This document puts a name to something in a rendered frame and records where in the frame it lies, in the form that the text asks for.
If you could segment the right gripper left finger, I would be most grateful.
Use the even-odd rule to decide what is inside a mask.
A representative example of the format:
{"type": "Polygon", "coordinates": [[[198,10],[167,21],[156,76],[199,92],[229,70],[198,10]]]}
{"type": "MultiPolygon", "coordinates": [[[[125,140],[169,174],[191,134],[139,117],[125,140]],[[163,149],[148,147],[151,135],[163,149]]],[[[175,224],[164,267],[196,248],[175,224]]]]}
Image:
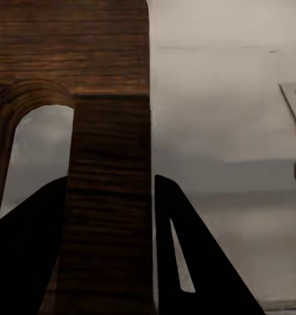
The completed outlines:
{"type": "Polygon", "coordinates": [[[60,251],[68,176],[0,220],[0,315],[37,315],[60,251]]]}

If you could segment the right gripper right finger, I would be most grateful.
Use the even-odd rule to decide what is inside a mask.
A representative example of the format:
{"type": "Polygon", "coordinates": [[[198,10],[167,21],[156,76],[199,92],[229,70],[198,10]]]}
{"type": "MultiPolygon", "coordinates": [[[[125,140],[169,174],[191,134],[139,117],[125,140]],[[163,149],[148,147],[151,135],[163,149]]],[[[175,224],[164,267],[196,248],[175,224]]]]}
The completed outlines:
{"type": "Polygon", "coordinates": [[[155,176],[159,315],[266,315],[180,186],[155,176]],[[172,219],[196,290],[180,288],[172,219]]]}

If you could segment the cutting board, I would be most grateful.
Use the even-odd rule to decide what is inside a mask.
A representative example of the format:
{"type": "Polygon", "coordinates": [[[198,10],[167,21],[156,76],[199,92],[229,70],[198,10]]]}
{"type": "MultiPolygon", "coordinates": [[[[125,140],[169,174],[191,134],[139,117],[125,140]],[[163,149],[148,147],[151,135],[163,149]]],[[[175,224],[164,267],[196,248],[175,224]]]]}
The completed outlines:
{"type": "Polygon", "coordinates": [[[0,212],[15,129],[74,109],[54,315],[154,315],[146,0],[0,0],[0,212]]]}

